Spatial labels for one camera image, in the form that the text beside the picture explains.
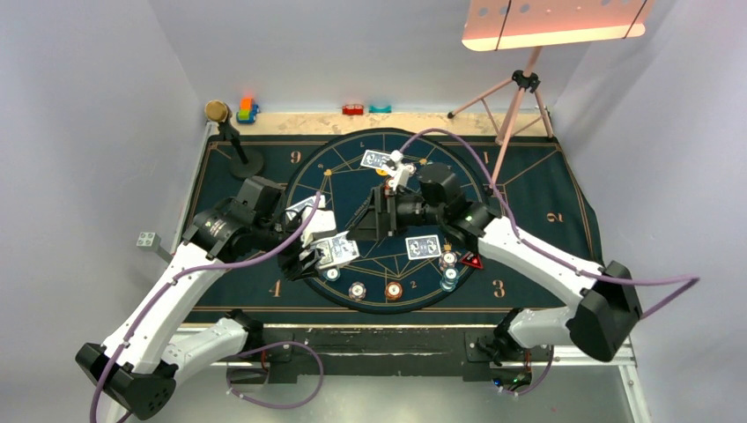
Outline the blue playing card deck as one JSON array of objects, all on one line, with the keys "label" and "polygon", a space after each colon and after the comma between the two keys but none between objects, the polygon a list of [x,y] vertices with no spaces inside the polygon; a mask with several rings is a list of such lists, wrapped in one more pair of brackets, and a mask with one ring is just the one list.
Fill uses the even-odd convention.
[{"label": "blue playing card deck", "polygon": [[348,239],[348,231],[333,237],[319,240],[314,250],[319,253],[317,267],[326,270],[332,267],[345,266],[360,256],[357,242]]}]

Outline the blue card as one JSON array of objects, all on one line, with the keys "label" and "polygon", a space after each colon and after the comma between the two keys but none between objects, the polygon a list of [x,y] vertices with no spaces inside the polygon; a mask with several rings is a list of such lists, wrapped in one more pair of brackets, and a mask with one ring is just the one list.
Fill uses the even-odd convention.
[{"label": "blue card", "polygon": [[361,167],[382,170],[390,160],[390,154],[375,150],[365,150],[359,162]]},{"label": "blue card", "polygon": [[304,200],[299,201],[296,204],[290,205],[285,209],[285,218],[290,221],[301,215],[306,208],[313,206],[316,201],[316,196],[310,196]]},{"label": "blue card", "polygon": [[411,261],[436,258],[442,254],[440,238],[436,234],[408,237],[405,249]]}]

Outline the red triangular dealer button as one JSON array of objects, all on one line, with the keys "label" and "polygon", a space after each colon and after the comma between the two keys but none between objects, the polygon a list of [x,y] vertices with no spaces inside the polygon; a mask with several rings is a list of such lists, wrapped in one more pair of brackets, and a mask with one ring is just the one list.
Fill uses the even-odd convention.
[{"label": "red triangular dealer button", "polygon": [[482,270],[484,268],[481,256],[472,252],[467,252],[463,255],[460,259],[460,263],[477,270]]}]

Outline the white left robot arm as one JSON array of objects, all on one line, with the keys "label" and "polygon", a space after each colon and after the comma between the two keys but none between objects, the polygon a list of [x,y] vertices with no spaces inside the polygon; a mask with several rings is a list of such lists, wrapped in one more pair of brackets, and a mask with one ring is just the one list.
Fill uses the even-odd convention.
[{"label": "white left robot arm", "polygon": [[334,215],[316,192],[284,208],[284,189],[254,176],[239,192],[198,213],[163,274],[105,340],[81,346],[75,360],[94,385],[92,422],[148,420],[191,376],[223,359],[265,360],[274,345],[261,322],[235,308],[180,341],[176,331],[206,291],[228,273],[277,259],[287,278],[321,269],[318,245]]}]

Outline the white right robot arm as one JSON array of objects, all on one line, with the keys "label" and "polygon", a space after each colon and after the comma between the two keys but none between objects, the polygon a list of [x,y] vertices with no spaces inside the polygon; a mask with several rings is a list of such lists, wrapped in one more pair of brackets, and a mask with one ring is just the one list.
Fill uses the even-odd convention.
[{"label": "white right robot arm", "polygon": [[602,362],[614,358],[642,317],[624,265],[571,256],[514,228],[506,214],[469,200],[445,164],[422,167],[418,184],[417,194],[403,192],[396,180],[372,189],[349,239],[383,241],[411,226],[436,226],[454,246],[502,263],[562,300],[559,308],[512,309],[482,347],[496,362],[515,360],[539,345],[573,345]]}]

